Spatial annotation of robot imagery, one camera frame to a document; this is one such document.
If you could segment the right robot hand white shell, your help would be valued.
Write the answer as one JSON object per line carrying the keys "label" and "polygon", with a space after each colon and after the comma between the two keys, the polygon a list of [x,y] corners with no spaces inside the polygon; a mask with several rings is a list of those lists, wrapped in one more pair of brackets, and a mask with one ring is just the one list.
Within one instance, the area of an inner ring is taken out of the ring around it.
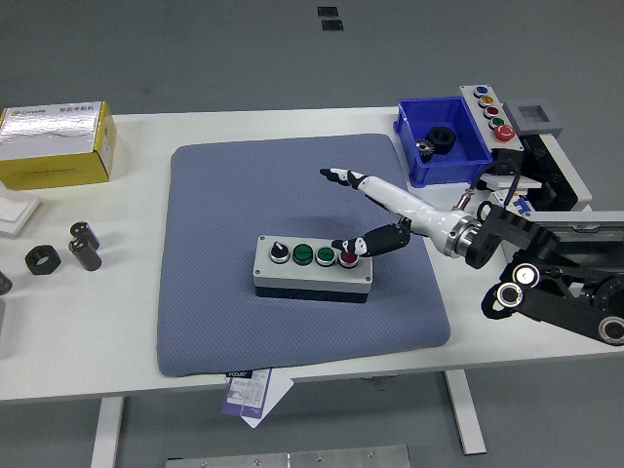
{"label": "right robot hand white shell", "polygon": [[321,169],[320,174],[332,182],[350,186],[395,216],[397,222],[373,229],[349,240],[334,240],[337,250],[361,257],[393,252],[406,246],[412,234],[429,238],[441,254],[460,256],[460,235],[472,217],[461,211],[440,211],[420,198],[374,175],[363,175],[345,169]]}

